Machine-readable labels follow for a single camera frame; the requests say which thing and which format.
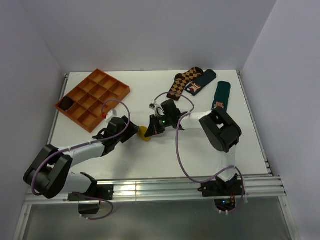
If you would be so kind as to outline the yellow sock with character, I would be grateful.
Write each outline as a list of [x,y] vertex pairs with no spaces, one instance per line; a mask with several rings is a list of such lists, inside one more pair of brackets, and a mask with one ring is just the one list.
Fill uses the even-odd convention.
[[145,126],[139,126],[139,130],[137,135],[144,140],[145,142],[148,142],[151,138],[150,137],[145,137],[145,134],[147,132],[148,128]]

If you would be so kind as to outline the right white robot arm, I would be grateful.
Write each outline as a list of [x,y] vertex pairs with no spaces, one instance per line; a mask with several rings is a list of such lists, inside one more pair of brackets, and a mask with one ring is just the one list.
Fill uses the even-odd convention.
[[[175,150],[178,163],[184,175],[194,183],[204,184],[213,179],[217,191],[222,195],[229,194],[234,188],[234,182],[241,175],[236,167],[236,148],[242,135],[239,125],[221,107],[205,112],[193,110],[181,112],[173,100],[161,104],[155,101],[149,105],[154,114],[149,116],[149,126],[144,134],[146,138],[160,135],[166,128],[175,129]],[[209,179],[199,181],[192,178],[185,170],[179,151],[179,132],[185,130],[202,130],[211,146],[219,153],[217,160],[218,172]]]

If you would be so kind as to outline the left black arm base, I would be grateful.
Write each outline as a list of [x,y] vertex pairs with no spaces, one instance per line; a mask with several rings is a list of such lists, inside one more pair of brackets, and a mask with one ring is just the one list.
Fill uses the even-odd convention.
[[[114,185],[96,185],[85,193],[72,192],[68,194],[68,202],[78,202],[78,213],[87,220],[102,220],[110,216],[114,211],[114,205],[110,200],[113,199]],[[102,208],[102,204],[110,206],[107,214],[96,216]]]

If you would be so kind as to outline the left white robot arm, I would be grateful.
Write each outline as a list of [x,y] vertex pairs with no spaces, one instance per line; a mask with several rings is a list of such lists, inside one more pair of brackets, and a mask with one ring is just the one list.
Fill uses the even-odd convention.
[[70,169],[87,160],[104,157],[118,143],[125,143],[139,132],[126,116],[113,117],[107,127],[86,143],[57,148],[48,144],[42,148],[23,180],[37,194],[52,199],[59,193],[80,194],[86,200],[99,196],[98,181],[87,173],[72,173]]

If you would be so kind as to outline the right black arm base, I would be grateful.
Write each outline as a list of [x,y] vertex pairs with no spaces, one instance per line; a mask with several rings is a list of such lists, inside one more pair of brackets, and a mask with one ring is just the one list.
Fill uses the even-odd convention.
[[197,189],[202,197],[224,197],[223,199],[214,200],[214,204],[219,211],[229,212],[236,208],[236,197],[243,197],[245,190],[242,181],[238,180],[236,175],[234,179],[224,182],[216,177],[214,181],[202,183]]

